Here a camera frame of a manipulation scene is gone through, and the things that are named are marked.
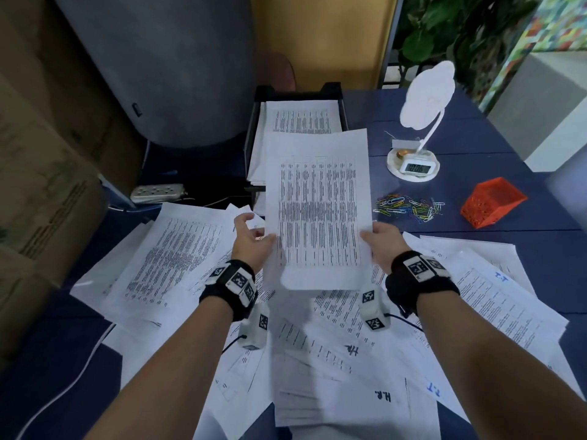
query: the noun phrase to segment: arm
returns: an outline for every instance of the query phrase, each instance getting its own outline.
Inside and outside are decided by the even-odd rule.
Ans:
[[[275,235],[249,230],[253,214],[235,219],[232,258],[259,272]],[[205,298],[112,402],[85,440],[128,438],[191,440],[232,322],[232,309],[221,298]]]
[[[387,274],[410,250],[393,225],[361,236]],[[477,435],[483,439],[587,438],[587,406],[536,358],[452,291],[423,294],[424,333]]]

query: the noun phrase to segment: pen holder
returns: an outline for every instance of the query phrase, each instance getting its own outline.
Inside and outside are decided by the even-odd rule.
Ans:
[[[461,208],[461,214],[478,229],[495,224],[513,208],[528,199],[504,178],[477,184]]]

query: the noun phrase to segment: hand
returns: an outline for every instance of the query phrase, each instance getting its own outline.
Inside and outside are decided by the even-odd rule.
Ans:
[[[234,218],[237,240],[234,241],[232,246],[231,259],[246,262],[257,274],[263,268],[265,261],[267,261],[277,237],[272,233],[261,240],[256,240],[257,237],[265,235],[265,229],[254,228],[251,230],[246,226],[246,222],[250,221],[254,216],[254,213],[243,213]]]
[[[373,222],[373,232],[363,230],[360,236],[371,247],[373,262],[387,274],[392,273],[393,260],[404,251],[411,250],[394,225]]]

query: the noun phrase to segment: pile of paper clips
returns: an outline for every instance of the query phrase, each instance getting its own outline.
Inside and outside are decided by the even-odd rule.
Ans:
[[[435,215],[441,214],[444,202],[434,199],[414,199],[400,194],[389,194],[377,200],[378,208],[373,210],[386,216],[411,214],[419,222],[431,221]]]

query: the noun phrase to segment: forearm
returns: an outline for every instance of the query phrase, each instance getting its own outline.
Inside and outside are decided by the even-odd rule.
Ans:
[[[122,390],[86,440],[191,440],[232,321],[208,297]]]
[[[587,438],[587,407],[575,392],[457,294],[420,295],[417,309],[480,438]]]

